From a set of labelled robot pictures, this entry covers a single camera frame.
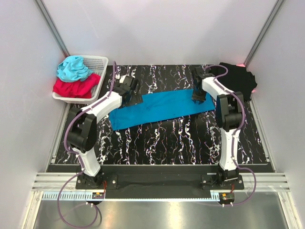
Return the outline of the blue t-shirt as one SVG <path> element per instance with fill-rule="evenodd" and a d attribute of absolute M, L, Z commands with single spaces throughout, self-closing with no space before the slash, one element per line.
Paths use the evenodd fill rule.
<path fill-rule="evenodd" d="M 110 112 L 112 129 L 122 130 L 215 109 L 209 94 L 205 96 L 202 104 L 194 103 L 192 94 L 192 89 L 145 94 L 142 96 L 142 103 Z"/>

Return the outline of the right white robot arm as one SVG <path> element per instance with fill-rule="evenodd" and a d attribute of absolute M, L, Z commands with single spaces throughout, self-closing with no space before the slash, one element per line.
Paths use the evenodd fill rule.
<path fill-rule="evenodd" d="M 215 181 L 222 189 L 238 181 L 237 148 L 245 113 L 243 94 L 226 88 L 210 73 L 193 77 L 192 100 L 199 104 L 209 94 L 216 101 L 216 123 L 221 130 L 221 158 Z"/>

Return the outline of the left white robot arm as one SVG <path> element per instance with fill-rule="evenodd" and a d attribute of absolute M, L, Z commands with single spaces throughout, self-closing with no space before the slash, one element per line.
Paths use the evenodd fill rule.
<path fill-rule="evenodd" d="M 97 125 L 111 111 L 141 104 L 142 95 L 134 90 L 109 91 L 96 102 L 68 114 L 69 124 L 64 135 L 67 152 L 76 155 L 81 171 L 78 181 L 93 189 L 104 184 L 102 167 L 96 159 Z"/>

